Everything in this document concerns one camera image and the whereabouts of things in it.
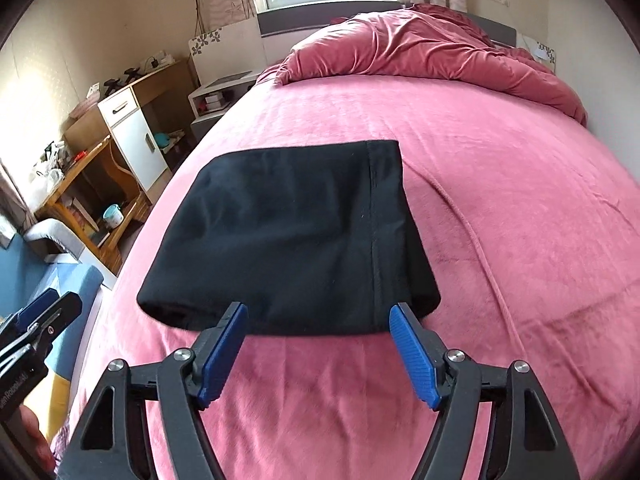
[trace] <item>blue cushion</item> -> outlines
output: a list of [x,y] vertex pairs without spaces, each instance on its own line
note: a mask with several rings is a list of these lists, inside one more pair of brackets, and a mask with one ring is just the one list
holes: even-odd
[[6,249],[0,247],[0,317],[7,318],[29,303],[47,267],[20,235]]
[[102,273],[91,265],[51,264],[32,294],[35,298],[46,288],[54,288],[60,296],[75,292],[82,300],[82,313],[55,339],[53,350],[45,360],[50,370],[68,381],[71,380],[84,326],[102,279]]

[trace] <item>headboard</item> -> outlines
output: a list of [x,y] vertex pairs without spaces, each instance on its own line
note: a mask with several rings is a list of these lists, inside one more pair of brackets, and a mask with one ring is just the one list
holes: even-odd
[[[260,12],[258,13],[258,25],[267,62],[273,64],[283,59],[293,45],[304,40],[316,30],[329,25],[333,18],[354,16],[361,12],[398,10],[404,7],[405,5],[400,2],[342,0]],[[516,30],[514,28],[474,14],[467,13],[467,16],[496,43],[516,46]]]
[[[333,18],[354,16],[361,12],[397,10],[405,7],[405,4],[392,1],[342,0],[339,2],[319,2],[260,12],[258,14],[258,24],[260,25],[262,37],[266,38],[298,30],[317,30],[329,25]],[[507,46],[516,46],[516,30],[514,28],[474,14],[467,13],[466,15],[481,27],[493,41]]]

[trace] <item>drawer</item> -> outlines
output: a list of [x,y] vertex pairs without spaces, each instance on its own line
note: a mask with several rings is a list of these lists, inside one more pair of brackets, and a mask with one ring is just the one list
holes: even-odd
[[109,96],[104,101],[99,102],[98,108],[100,108],[100,112],[104,117],[104,122],[109,126],[113,126],[138,108],[138,103],[133,97],[131,88],[125,88],[117,94]]

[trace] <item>blue bowl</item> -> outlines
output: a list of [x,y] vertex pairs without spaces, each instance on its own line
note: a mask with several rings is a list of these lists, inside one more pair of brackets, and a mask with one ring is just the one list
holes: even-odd
[[169,142],[171,142],[171,139],[167,134],[154,134],[154,140],[156,141],[158,148],[161,150],[166,148],[169,145]]

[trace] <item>pink bedsheet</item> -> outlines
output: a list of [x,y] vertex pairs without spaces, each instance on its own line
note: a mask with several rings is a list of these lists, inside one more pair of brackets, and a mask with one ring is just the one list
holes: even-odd
[[[577,121],[471,84],[342,76],[257,85],[204,138],[153,209],[96,323],[71,427],[110,359],[158,361],[193,333],[136,305],[200,168],[233,150],[397,139],[404,188],[442,293],[426,319],[478,362],[526,359],[591,478],[640,422],[640,189]],[[172,478],[158,406],[160,478]],[[411,478],[435,415],[388,334],[249,337],[203,414],[230,480]],[[478,477],[482,409],[465,479]]]

